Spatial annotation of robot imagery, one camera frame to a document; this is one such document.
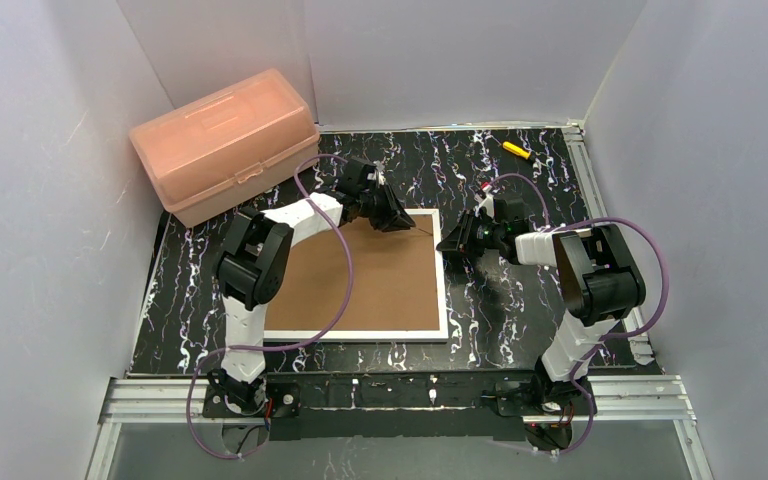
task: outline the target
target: cork board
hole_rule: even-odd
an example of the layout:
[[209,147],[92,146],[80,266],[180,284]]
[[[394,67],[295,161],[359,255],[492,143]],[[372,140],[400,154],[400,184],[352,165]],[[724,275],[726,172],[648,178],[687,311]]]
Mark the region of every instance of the cork board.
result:
[[[448,323],[436,209],[409,209],[417,228],[382,233],[359,219],[341,227],[355,281],[342,319],[322,340],[445,341]],[[284,283],[266,311],[265,340],[303,340],[331,321],[346,291],[346,258],[328,230],[290,250]]]

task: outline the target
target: white wall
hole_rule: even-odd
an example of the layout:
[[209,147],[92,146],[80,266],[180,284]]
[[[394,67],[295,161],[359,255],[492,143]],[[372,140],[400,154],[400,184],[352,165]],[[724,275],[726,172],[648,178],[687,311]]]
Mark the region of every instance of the white wall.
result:
[[175,107],[277,68],[316,118],[302,0],[118,1]]
[[114,0],[0,2],[0,478],[82,478],[160,205],[128,128],[171,105]]
[[645,0],[307,0],[319,123],[581,119]]
[[119,0],[175,106],[278,68],[329,128],[583,118],[646,0]]
[[715,476],[768,478],[768,1],[649,2],[586,129],[609,210],[667,251],[653,342]]

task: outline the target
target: plastic box lid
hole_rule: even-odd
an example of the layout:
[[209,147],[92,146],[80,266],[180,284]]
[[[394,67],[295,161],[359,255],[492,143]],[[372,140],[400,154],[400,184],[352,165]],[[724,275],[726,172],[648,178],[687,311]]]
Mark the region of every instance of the plastic box lid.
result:
[[170,212],[185,209],[316,142],[304,100],[267,70],[131,130],[131,141]]

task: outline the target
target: orange plastic box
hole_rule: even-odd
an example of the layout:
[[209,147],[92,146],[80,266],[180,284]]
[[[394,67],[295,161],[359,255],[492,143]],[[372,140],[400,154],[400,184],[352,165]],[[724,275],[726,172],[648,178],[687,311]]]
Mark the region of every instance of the orange plastic box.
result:
[[267,70],[131,130],[164,208],[192,227],[293,176],[318,152],[310,108]]

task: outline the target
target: brown board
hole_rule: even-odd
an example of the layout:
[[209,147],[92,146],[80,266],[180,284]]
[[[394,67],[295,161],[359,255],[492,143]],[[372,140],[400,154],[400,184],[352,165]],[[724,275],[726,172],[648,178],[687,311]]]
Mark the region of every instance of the brown board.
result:
[[[355,281],[334,331],[440,329],[433,217],[412,217],[417,228],[408,231],[377,232],[364,219],[340,228]],[[321,330],[339,309],[347,280],[346,257],[333,231],[300,242],[290,250],[284,283],[269,302],[267,332]]]

